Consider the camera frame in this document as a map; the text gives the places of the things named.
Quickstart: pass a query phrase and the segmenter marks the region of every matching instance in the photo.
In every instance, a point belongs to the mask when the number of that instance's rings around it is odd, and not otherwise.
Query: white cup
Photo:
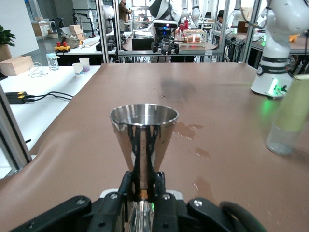
[[[82,63],[74,63],[72,64],[76,77],[80,77],[84,75],[83,64]]]
[[[83,64],[83,71],[89,71],[90,70],[90,62],[89,58],[79,58],[79,62]]]

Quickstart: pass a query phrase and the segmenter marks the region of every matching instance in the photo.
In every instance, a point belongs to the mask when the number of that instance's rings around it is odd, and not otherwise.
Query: green light
[[[276,91],[275,91],[277,84],[278,84],[278,79],[274,78],[271,85],[270,85],[269,91],[268,91],[269,95],[273,96],[273,95],[277,94]]]

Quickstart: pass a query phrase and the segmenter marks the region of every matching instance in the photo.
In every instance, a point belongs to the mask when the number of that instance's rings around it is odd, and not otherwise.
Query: gray floor
[[[37,37],[40,53],[31,56],[33,63],[38,62],[43,66],[48,66],[46,54],[55,52],[56,43],[60,41],[60,36],[58,39],[51,39],[45,37],[44,40],[42,39],[42,37]]]

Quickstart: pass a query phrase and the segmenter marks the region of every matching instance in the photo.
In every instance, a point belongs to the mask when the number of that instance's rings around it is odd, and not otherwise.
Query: stacked boxes
[[[84,32],[79,24],[69,25],[69,30],[72,35],[75,35],[79,40],[84,40]]]

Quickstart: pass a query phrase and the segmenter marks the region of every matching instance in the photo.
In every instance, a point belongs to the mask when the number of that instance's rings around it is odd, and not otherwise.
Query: brown leather table cover
[[[127,168],[109,112],[137,103],[180,114],[161,165],[167,189],[186,201],[236,202],[272,232],[308,231],[309,123],[292,155],[268,151],[280,101],[250,91],[255,72],[237,63],[103,64],[36,143],[36,159],[0,181],[1,231],[72,196],[95,201],[117,188]]]

